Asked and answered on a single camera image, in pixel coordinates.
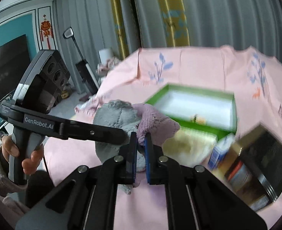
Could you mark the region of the pink knitted soft item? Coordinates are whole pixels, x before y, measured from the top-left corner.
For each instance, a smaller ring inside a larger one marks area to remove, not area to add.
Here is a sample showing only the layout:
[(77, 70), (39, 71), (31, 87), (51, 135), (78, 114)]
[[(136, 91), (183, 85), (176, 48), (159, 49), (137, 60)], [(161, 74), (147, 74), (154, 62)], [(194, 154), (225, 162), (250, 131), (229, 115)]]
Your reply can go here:
[(152, 143), (157, 146), (169, 138), (172, 138), (180, 129), (180, 124), (168, 116), (162, 114), (150, 104), (133, 104), (133, 109), (137, 110), (137, 116), (141, 121), (137, 128), (137, 139), (140, 145), (145, 145), (145, 136), (151, 134)]

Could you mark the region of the cream yellow fleece blanket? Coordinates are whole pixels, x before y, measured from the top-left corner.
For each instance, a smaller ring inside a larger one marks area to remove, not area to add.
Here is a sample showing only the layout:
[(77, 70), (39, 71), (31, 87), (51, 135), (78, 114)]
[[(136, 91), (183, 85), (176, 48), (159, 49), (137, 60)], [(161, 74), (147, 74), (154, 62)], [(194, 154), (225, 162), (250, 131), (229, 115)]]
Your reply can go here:
[(180, 130), (162, 144), (163, 153), (180, 165), (194, 167), (201, 164), (212, 152), (217, 136), (192, 128)]

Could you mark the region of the black television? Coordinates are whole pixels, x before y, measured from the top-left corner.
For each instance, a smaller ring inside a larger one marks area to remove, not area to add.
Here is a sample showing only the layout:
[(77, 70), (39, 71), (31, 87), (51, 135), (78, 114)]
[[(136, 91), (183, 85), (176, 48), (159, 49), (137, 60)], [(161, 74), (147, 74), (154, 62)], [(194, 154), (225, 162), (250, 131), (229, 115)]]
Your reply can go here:
[(30, 62), (25, 34), (0, 46), (0, 100), (17, 87)]

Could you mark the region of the upright vacuum cleaner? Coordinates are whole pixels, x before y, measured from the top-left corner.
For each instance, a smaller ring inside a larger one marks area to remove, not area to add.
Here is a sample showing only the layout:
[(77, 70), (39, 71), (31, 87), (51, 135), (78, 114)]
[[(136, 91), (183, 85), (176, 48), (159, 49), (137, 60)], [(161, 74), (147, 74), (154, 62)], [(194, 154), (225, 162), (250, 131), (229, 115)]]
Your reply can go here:
[(75, 39), (74, 36), (74, 31), (72, 29), (72, 27), (67, 28), (64, 32), (63, 32), (63, 38), (64, 39), (70, 39), (72, 38), (73, 43), (78, 51), (78, 54), (81, 58), (81, 61), (79, 61), (76, 64), (77, 70), (82, 78), (82, 81), (86, 84), (89, 92), (91, 95), (95, 95), (98, 92), (99, 89), (99, 85), (98, 85), (98, 81), (95, 77), (95, 74), (93, 73), (93, 71), (91, 70), (91, 67), (89, 65), (89, 63), (87, 62), (87, 60), (84, 58), (78, 44), (77, 41)]

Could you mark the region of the red hanging ornament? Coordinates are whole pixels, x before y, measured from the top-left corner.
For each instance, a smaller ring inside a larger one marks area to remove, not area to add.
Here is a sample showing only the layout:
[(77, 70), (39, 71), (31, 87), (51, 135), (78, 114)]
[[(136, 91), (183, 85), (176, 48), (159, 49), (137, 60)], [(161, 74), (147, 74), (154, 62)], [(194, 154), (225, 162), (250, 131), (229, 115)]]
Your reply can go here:
[(50, 39), (54, 38), (53, 29), (51, 22), (43, 15), (43, 21), (40, 23), (40, 36), (41, 42), (46, 42), (47, 48), (52, 49)]

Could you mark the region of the white cylinder lamp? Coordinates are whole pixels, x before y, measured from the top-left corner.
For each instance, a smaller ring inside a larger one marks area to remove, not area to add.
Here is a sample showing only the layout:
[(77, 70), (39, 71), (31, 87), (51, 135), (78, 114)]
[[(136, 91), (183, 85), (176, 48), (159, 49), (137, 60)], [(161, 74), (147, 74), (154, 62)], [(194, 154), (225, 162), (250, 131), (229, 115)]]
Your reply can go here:
[(114, 57), (113, 50), (111, 48), (104, 48), (98, 51), (100, 63), (106, 64), (108, 59)]

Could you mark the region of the green open box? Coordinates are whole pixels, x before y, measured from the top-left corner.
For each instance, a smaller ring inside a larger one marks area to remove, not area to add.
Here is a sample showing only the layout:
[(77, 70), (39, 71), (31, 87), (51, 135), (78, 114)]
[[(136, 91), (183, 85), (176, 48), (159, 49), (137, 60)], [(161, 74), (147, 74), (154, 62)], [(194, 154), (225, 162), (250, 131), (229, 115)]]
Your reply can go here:
[(237, 131), (237, 108), (233, 93), (167, 84), (147, 104), (178, 122), (221, 139)]

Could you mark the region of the blue white small carton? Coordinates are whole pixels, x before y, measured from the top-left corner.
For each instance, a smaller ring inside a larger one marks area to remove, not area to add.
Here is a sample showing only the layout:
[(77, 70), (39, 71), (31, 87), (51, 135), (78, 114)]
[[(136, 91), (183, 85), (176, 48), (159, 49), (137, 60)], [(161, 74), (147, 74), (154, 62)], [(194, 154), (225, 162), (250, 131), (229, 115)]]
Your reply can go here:
[(213, 151), (208, 161), (208, 167), (210, 170), (216, 169), (223, 161), (234, 141), (235, 136), (232, 133), (218, 140), (218, 142), (214, 145)]

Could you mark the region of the black gold tin box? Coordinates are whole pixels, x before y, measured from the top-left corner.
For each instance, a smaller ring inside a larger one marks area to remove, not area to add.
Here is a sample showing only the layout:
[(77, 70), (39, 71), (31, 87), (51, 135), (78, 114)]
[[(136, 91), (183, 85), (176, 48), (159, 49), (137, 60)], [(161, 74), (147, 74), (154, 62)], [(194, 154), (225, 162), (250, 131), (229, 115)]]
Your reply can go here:
[(282, 142), (259, 124), (232, 143), (218, 170), (234, 193), (259, 211), (282, 193)]

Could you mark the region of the yellow patterned curtain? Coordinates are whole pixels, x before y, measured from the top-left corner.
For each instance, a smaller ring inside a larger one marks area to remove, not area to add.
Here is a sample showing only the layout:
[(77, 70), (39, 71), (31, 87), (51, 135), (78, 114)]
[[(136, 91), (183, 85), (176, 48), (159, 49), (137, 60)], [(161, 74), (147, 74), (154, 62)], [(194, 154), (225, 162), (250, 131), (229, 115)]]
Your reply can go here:
[(121, 58), (138, 48), (189, 46), (183, 0), (110, 0)]

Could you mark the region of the pink printed tablecloth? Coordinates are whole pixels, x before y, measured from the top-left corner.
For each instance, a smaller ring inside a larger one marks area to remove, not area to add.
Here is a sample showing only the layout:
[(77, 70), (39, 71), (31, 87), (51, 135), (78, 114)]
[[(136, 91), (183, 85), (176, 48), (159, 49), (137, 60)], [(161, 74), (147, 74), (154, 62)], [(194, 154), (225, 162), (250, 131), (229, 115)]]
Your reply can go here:
[[(149, 72), (160, 64), (160, 53), (173, 66), (162, 72), (164, 81), (156, 83)], [(264, 90), (252, 62), (265, 75)], [(246, 134), (262, 122), (282, 141), (282, 64), (249, 47), (235, 51), (221, 48), (156, 48), (140, 49), (108, 73), (98, 96), (103, 102), (123, 100), (143, 103), (166, 83), (222, 90), (234, 93), (237, 106), (237, 136)], [(93, 141), (49, 138), (45, 144), (45, 159), (50, 177), (57, 186), (78, 166), (95, 167), (100, 161)], [(131, 195), (119, 190), (115, 213), (115, 229), (168, 229), (163, 186), (150, 186), (145, 174)], [(270, 229), (282, 216), (282, 193), (277, 201), (258, 212)]]

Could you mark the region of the grey curtain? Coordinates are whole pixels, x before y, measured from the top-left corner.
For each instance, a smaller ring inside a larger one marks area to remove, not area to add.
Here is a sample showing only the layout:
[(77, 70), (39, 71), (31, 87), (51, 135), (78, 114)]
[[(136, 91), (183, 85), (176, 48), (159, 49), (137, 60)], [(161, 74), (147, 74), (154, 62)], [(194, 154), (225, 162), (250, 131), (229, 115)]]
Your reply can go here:
[[(189, 46), (250, 46), (282, 63), (282, 0), (183, 0)], [(76, 64), (81, 60), (72, 38), (63, 32), (72, 27), (77, 44), (91, 70), (98, 51), (111, 48), (120, 59), (110, 0), (53, 0), (58, 47), (77, 92), (86, 92)]]

